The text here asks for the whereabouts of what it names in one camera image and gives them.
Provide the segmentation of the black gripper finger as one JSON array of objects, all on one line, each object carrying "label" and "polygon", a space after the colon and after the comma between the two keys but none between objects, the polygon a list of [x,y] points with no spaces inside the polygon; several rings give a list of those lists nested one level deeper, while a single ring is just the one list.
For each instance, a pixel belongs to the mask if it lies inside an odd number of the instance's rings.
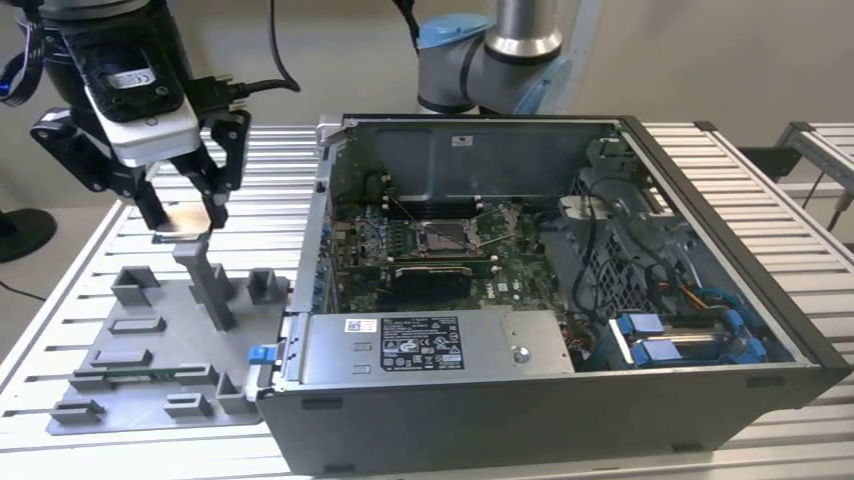
[{"label": "black gripper finger", "polygon": [[146,169],[125,166],[113,153],[106,155],[101,151],[76,125],[70,110],[48,110],[32,125],[29,135],[89,191],[110,190],[136,206],[149,230],[166,224]]},{"label": "black gripper finger", "polygon": [[176,158],[177,172],[201,194],[210,229],[224,226],[228,219],[228,197],[241,187],[250,121],[248,111],[234,110],[217,115],[208,124],[210,139],[225,153],[222,166],[213,161],[204,144]]}]

